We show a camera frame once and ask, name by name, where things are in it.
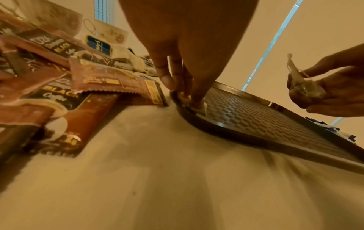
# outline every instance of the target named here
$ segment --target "table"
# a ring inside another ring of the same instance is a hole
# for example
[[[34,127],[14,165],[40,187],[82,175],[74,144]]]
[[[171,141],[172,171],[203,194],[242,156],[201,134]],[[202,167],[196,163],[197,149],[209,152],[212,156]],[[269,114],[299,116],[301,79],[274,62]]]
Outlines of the table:
[[[173,103],[117,106],[101,126],[77,158],[1,169],[0,229],[364,228],[364,175],[203,133]]]

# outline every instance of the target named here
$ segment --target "coffee cup graphic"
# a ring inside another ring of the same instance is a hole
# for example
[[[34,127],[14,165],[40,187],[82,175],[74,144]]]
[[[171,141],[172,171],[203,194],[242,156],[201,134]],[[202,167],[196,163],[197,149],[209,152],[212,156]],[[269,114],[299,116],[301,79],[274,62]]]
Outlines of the coffee cup graphic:
[[[60,103],[58,103],[56,101],[49,100],[49,99],[33,99],[33,98],[20,99],[20,100],[16,100],[14,102],[8,103],[7,105],[13,105],[13,106],[17,106],[17,105],[37,105],[37,106],[50,107],[50,108],[53,108],[55,110],[54,113],[53,113],[52,118],[62,117],[64,115],[66,115],[67,112],[68,112],[66,107],[64,107],[63,105],[61,105]]]

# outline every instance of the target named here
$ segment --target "blue label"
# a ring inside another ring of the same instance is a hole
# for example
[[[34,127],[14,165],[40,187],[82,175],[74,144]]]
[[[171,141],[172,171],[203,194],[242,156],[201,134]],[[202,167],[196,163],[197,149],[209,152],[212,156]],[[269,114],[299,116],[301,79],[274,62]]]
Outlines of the blue label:
[[[100,41],[92,36],[87,36],[87,45],[101,53],[111,56],[111,47],[106,42]]]

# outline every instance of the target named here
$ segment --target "hand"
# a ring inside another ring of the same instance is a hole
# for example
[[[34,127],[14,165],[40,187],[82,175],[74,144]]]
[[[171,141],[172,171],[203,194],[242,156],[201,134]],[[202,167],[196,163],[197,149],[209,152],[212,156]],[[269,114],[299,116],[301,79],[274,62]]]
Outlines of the hand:
[[[340,67],[346,68],[317,81],[327,92],[323,99],[299,95],[291,89],[289,76],[287,87],[292,101],[309,113],[333,117],[364,116],[364,44],[324,57],[304,72],[315,77]]]
[[[237,48],[257,1],[120,0],[120,4],[162,83],[191,95],[199,108]]]

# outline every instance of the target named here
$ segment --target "woven pattern tray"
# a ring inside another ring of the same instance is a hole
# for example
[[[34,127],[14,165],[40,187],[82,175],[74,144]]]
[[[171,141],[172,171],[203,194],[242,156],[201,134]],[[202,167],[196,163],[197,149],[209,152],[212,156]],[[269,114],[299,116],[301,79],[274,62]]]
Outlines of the woven pattern tray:
[[[333,166],[341,162],[364,168],[359,146],[251,94],[215,83],[205,98],[206,117],[185,108],[177,93],[171,97],[188,122],[211,134]]]

